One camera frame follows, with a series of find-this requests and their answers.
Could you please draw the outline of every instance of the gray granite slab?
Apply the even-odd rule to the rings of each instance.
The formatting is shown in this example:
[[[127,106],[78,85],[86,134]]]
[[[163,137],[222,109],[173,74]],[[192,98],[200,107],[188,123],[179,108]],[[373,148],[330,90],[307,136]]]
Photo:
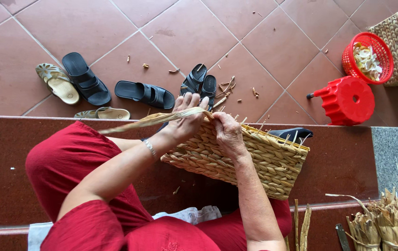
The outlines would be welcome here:
[[[377,182],[380,192],[393,186],[398,191],[398,127],[371,127]]]

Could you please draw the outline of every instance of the bracelet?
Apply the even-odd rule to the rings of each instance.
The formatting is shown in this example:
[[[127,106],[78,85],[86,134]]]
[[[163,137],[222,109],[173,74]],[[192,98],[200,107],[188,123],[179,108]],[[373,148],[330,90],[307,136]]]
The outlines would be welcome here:
[[[151,142],[149,142],[147,139],[145,139],[143,142],[145,143],[146,147],[151,151],[152,157],[154,157],[156,161],[159,160],[156,151],[154,151],[154,148],[152,148]]]

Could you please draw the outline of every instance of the finger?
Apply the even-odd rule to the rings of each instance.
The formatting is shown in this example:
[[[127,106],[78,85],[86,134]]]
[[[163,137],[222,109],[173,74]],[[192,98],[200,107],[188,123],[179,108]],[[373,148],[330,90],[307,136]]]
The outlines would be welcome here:
[[[227,116],[227,114],[225,112],[214,112],[213,117],[215,119],[217,118],[222,123],[224,128],[231,126],[233,124],[233,122],[235,121],[235,119],[233,117]]]
[[[216,129],[216,134],[217,135],[224,134],[224,126],[222,125],[222,123],[219,120],[213,119],[213,125],[214,125],[214,127]]]
[[[191,97],[191,102],[188,105],[188,108],[196,107],[199,104],[199,101],[200,101],[200,95],[198,93],[193,94],[193,96]]]
[[[193,97],[193,94],[190,92],[187,92],[185,94],[185,96],[183,97],[183,102],[182,102],[182,108],[186,109],[188,107],[188,105],[191,102],[191,98]]]
[[[210,99],[209,99],[207,96],[204,97],[204,98],[202,99],[202,101],[200,102],[199,107],[202,108],[202,109],[204,109],[204,110],[206,110],[209,100],[210,100]]]
[[[176,99],[176,102],[174,103],[174,109],[177,108],[177,107],[179,107],[180,105],[182,105],[182,102],[183,102],[183,96],[179,96],[179,97]]]

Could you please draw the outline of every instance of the red plastic basket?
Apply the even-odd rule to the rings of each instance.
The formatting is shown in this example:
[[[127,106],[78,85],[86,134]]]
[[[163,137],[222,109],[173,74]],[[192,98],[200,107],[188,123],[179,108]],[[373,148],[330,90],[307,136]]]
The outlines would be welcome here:
[[[380,62],[380,67],[382,67],[382,73],[379,76],[379,81],[369,79],[357,67],[352,48],[354,44],[358,42],[362,43],[362,45],[366,47],[372,46],[373,52],[377,55],[377,60]],[[348,75],[358,77],[364,80],[366,83],[372,84],[383,84],[387,82],[390,80],[394,70],[393,56],[390,49],[380,37],[369,32],[359,33],[351,40],[341,56],[341,62],[344,71]]]

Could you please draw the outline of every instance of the red dress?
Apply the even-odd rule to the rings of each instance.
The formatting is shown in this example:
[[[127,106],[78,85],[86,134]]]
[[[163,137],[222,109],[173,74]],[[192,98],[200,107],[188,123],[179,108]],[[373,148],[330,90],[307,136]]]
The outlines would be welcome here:
[[[27,175],[53,222],[67,194],[93,169],[121,151],[112,141],[76,122],[35,146]],[[287,201],[270,199],[281,233],[291,231]],[[132,185],[110,203],[95,200],[72,209],[51,228],[41,250],[247,250],[239,209],[191,225],[173,217],[154,220]]]

